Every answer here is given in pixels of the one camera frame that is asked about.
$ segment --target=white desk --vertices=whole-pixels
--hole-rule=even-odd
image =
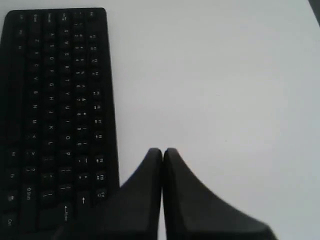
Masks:
[[[1,1],[0,24],[17,8],[106,8],[121,183],[149,147],[176,147],[280,240],[319,240],[320,28],[308,1],[155,2]]]

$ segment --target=keyboard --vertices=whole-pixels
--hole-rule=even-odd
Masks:
[[[11,11],[0,46],[0,239],[49,239],[119,189],[106,12]]]

